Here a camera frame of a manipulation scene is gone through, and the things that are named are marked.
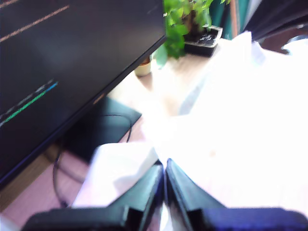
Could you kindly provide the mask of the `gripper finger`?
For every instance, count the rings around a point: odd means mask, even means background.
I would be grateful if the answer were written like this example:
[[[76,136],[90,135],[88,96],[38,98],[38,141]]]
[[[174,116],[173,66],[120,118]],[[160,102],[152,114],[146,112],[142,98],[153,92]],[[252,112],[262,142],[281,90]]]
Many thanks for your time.
[[[186,211],[201,208],[225,208],[220,201],[200,188],[171,158],[167,160],[166,178],[167,191],[171,193],[169,203],[175,200]]]
[[[163,166],[152,165],[137,183],[109,206],[128,206],[139,211],[161,207],[164,189],[163,180]]]

